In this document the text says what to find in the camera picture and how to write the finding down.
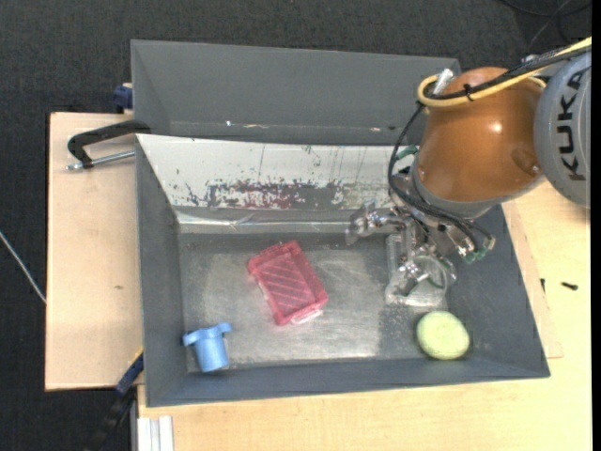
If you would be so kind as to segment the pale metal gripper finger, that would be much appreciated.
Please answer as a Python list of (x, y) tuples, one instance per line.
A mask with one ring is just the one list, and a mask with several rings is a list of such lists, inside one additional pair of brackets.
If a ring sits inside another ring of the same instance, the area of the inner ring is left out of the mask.
[(434, 246), (392, 234), (386, 239), (386, 304), (439, 306), (456, 281), (455, 265)]
[(368, 200), (349, 218), (345, 242), (353, 245), (375, 233), (396, 233), (407, 228), (405, 218), (395, 210), (380, 209), (374, 199)]

